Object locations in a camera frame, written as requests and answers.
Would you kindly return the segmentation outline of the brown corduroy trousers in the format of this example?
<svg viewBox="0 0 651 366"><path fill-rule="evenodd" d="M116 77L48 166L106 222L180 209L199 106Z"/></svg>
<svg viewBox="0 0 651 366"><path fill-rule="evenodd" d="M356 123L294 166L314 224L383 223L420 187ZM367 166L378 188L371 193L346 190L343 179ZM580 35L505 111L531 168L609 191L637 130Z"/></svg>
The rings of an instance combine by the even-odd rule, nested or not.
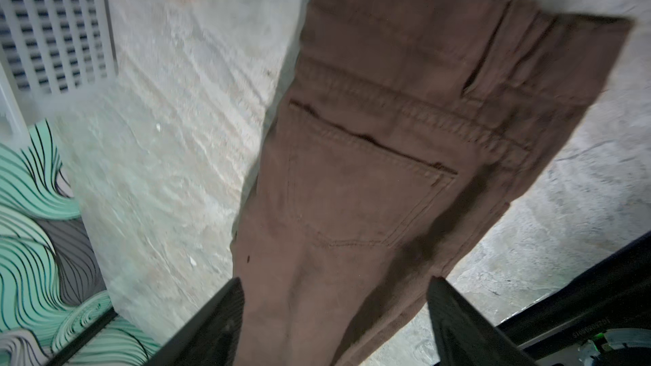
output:
<svg viewBox="0 0 651 366"><path fill-rule="evenodd" d="M632 22L533 0L310 0L232 244L237 365L358 365L602 93Z"/></svg>

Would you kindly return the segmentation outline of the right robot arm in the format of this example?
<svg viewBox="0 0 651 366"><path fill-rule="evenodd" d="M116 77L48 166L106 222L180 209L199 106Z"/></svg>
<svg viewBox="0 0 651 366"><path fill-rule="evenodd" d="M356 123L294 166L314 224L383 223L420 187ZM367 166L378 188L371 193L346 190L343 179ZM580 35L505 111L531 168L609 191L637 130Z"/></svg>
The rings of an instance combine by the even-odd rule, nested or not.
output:
<svg viewBox="0 0 651 366"><path fill-rule="evenodd" d="M232 365L244 295L229 282L152 357L150 365ZM442 365L648 365L650 278L583 277L492 326L452 286L436 279L427 294Z"/></svg>

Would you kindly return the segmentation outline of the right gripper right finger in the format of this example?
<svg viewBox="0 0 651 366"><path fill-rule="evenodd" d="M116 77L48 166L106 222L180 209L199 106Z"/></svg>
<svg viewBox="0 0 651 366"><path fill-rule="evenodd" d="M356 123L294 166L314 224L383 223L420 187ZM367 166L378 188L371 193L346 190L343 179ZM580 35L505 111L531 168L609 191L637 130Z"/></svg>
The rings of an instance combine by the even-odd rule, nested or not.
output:
<svg viewBox="0 0 651 366"><path fill-rule="evenodd" d="M444 278L433 277L427 308L440 357L447 366L535 366L500 330L486 320Z"/></svg>

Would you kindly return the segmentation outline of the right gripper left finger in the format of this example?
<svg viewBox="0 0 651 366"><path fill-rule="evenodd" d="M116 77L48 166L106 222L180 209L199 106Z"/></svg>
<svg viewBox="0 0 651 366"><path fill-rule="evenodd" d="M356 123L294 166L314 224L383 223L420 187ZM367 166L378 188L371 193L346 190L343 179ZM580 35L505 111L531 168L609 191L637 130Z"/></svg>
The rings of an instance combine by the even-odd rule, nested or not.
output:
<svg viewBox="0 0 651 366"><path fill-rule="evenodd" d="M242 283L233 278L145 365L232 365L242 330L244 303Z"/></svg>

